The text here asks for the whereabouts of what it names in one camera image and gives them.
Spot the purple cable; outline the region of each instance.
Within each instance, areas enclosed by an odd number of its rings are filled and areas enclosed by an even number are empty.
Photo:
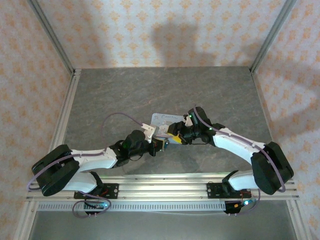
[[[231,137],[231,138],[234,138],[234,139],[238,139],[238,140],[240,140],[241,142],[243,142],[243,143],[245,143],[245,144],[247,144],[247,145],[249,145],[249,146],[252,146],[252,147],[258,149],[259,151],[261,151],[261,152],[263,153],[263,155],[266,157],[266,159],[269,161],[269,163],[271,164],[271,166],[272,166],[272,168],[273,168],[276,176],[277,176],[278,179],[279,179],[279,182],[280,182],[280,184],[281,184],[282,189],[279,189],[278,192],[284,193],[284,192],[286,191],[286,186],[285,186],[284,180],[282,179],[282,177],[281,177],[281,175],[280,175],[279,170],[277,169],[274,161],[272,161],[271,157],[266,153],[265,150],[263,150],[261,147],[259,147],[259,146],[257,146],[257,145],[253,145],[250,141],[246,140],[245,138],[243,138],[243,137],[241,137],[241,136],[237,136],[237,135],[233,135],[233,134],[228,134],[228,133],[226,133],[226,132],[224,132],[224,131],[220,131],[220,130],[214,128],[213,126],[210,126],[209,124],[207,124],[207,123],[199,116],[199,114],[198,114],[198,112],[197,112],[197,110],[196,110],[196,106],[194,106],[193,110],[194,110],[194,113],[195,113],[195,115],[197,116],[197,118],[200,120],[200,122],[203,123],[203,124],[204,124],[206,127],[208,127],[209,129],[213,129],[215,132],[220,133],[220,134],[222,134],[222,135],[224,135],[224,136],[228,136],[228,137]]]
[[[103,122],[102,122],[102,125],[101,125],[101,138],[102,138],[102,140],[104,140],[103,131],[104,131],[104,125],[105,125],[107,119],[108,119],[109,117],[111,117],[112,115],[116,115],[116,114],[124,115],[124,116],[130,118],[130,119],[131,119],[132,121],[134,121],[136,124],[138,124],[138,125],[140,125],[140,126],[143,125],[142,122],[139,122],[138,120],[136,120],[135,118],[133,118],[132,116],[130,116],[130,115],[124,113],[124,112],[114,112],[114,113],[111,113],[111,114],[109,114],[108,116],[106,116],[106,117],[104,118]]]
[[[88,196],[88,197],[91,197],[91,198],[101,199],[101,200],[107,201],[107,202],[109,203],[108,206],[107,206],[104,210],[102,210],[102,211],[99,212],[99,213],[95,213],[95,214],[94,214],[95,217],[98,216],[98,215],[100,215],[100,214],[104,214],[109,208],[111,208],[111,201],[110,201],[109,199],[107,199],[107,198],[104,198],[104,197],[102,197],[102,196],[91,195],[91,194],[85,193],[85,192],[83,192],[83,191],[79,191],[79,193],[81,193],[81,194],[83,194],[83,195],[86,195],[86,196]],[[75,211],[76,205],[77,205],[78,203],[105,204],[104,201],[86,201],[86,200],[77,201],[77,202],[73,205],[73,207],[72,207],[72,213],[73,213],[73,215],[74,215],[75,217],[80,218],[80,219],[90,218],[90,217],[91,217],[91,214],[88,214],[88,215],[79,215],[79,214]]]
[[[105,122],[106,120],[111,117],[112,115],[116,115],[116,114],[121,114],[121,115],[124,115],[128,118],[130,118],[132,121],[134,121],[135,123],[137,123],[138,125],[142,126],[143,124],[141,122],[139,122],[138,120],[134,119],[132,116],[124,113],[124,112],[114,112],[114,113],[111,113],[109,114],[108,116],[105,117],[102,125],[101,125],[101,136],[103,138],[103,127],[105,125]],[[47,166],[45,166],[43,169],[41,169],[36,175],[34,175],[31,180],[27,183],[26,185],[26,190],[27,191],[37,191],[37,190],[40,190],[41,188],[40,187],[35,187],[35,188],[30,188],[31,184],[41,175],[43,174],[46,170],[48,170],[49,168],[51,168],[53,165],[61,162],[61,161],[64,161],[64,160],[67,160],[67,159],[70,159],[70,158],[73,158],[73,157],[96,157],[96,156],[100,156],[100,155],[103,155],[105,154],[106,150],[107,150],[108,146],[106,146],[104,148],[104,150],[102,152],[99,152],[99,153],[84,153],[84,154],[71,154],[71,155],[68,155],[68,156],[64,156],[64,157],[61,157],[53,162],[51,162],[50,164],[48,164]],[[99,214],[104,214],[110,207],[111,207],[111,201],[107,198],[104,198],[104,197],[101,197],[101,196],[94,196],[94,195],[91,195],[91,194],[88,194],[88,193],[85,193],[85,192],[82,192],[80,191],[81,194],[83,195],[86,195],[88,197],[91,197],[91,198],[95,198],[95,199],[101,199],[101,200],[104,200],[104,201],[107,201],[109,203],[109,206],[104,209],[103,211],[99,212],[99,213],[95,213],[94,215],[97,216]],[[80,201],[77,201],[73,207],[72,207],[72,213],[75,217],[77,218],[81,218],[81,219],[85,219],[85,218],[89,218],[91,215],[79,215],[75,212],[75,207],[78,203],[85,203],[86,201],[85,200],[80,200]],[[101,202],[101,201],[90,201],[90,203],[94,203],[94,204],[100,204],[100,203],[104,203],[104,202]]]
[[[258,191],[258,198],[256,198],[256,200],[254,201],[254,205],[253,205],[252,208],[250,208],[250,209],[248,209],[247,211],[244,211],[244,212],[233,213],[233,214],[230,213],[230,214],[228,214],[228,216],[233,215],[233,216],[236,217],[236,216],[238,216],[238,215],[245,215],[245,214],[251,212],[252,210],[254,210],[254,209],[257,207],[257,205],[259,204],[260,198],[261,198],[261,191],[260,191],[260,189],[258,188],[257,191]],[[239,201],[233,200],[233,201],[225,201],[225,202],[227,202],[227,203],[238,203]]]
[[[80,154],[71,154],[71,155],[68,155],[68,156],[64,156],[64,157],[61,157],[53,162],[51,162],[50,164],[48,164],[47,166],[45,166],[43,169],[41,169],[36,175],[34,175],[31,180],[27,183],[26,185],[26,190],[27,191],[36,191],[36,190],[40,190],[40,187],[36,187],[36,188],[30,188],[30,185],[33,183],[33,181],[35,181],[41,174],[43,174],[46,170],[48,170],[49,168],[51,168],[53,165],[61,162],[61,161],[64,161],[66,159],[69,159],[69,158],[73,158],[73,157],[80,157],[81,155]]]

